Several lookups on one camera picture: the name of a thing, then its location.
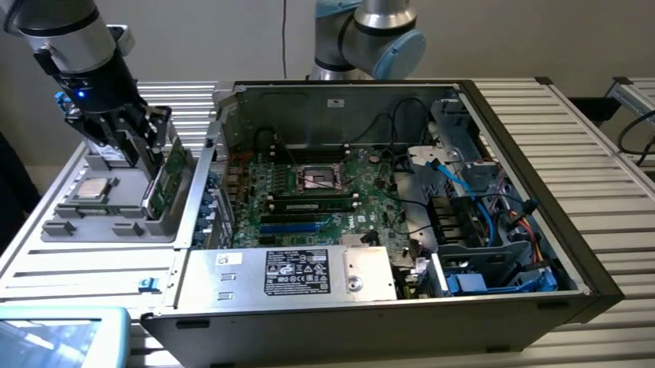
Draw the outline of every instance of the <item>green circuit board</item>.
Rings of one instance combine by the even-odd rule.
[[[375,229],[379,233],[380,245],[387,247],[390,256],[404,263],[402,258],[403,248],[407,247],[408,237],[391,230],[384,225],[384,213],[388,221],[394,220],[396,214],[403,210],[402,204],[390,199],[376,186],[376,178],[390,178],[390,166],[383,168],[382,163],[370,163],[368,156],[378,155],[379,151],[368,149],[354,155],[340,165],[336,164],[306,164],[295,165],[275,164],[262,156],[255,156],[247,162],[232,163],[227,181],[227,191],[231,197],[235,212],[235,238],[234,248],[268,248],[272,246],[298,245],[352,245],[358,244],[359,238]],[[303,189],[299,175],[311,173],[311,170],[334,170],[340,178],[338,188]],[[336,212],[316,214],[315,223],[319,224],[316,232],[260,234],[262,217],[270,215],[267,198],[271,193],[276,198],[284,196],[320,196],[328,194],[358,193],[359,197],[354,212]],[[394,226],[398,232],[407,232],[404,222]],[[275,237],[275,243],[260,244],[260,238]]]

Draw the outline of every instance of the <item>power supply label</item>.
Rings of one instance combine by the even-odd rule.
[[[266,295],[330,294],[327,249],[266,253]]]

